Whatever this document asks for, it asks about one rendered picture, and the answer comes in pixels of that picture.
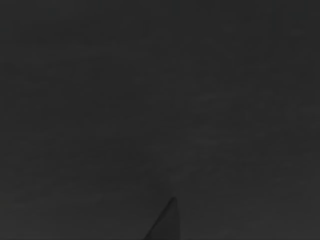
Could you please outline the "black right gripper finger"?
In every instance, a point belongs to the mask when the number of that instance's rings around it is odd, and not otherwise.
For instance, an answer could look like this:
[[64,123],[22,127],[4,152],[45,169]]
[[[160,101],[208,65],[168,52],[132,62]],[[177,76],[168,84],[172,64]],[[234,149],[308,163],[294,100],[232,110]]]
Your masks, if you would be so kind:
[[176,197],[168,201],[143,240],[181,240],[181,221]]

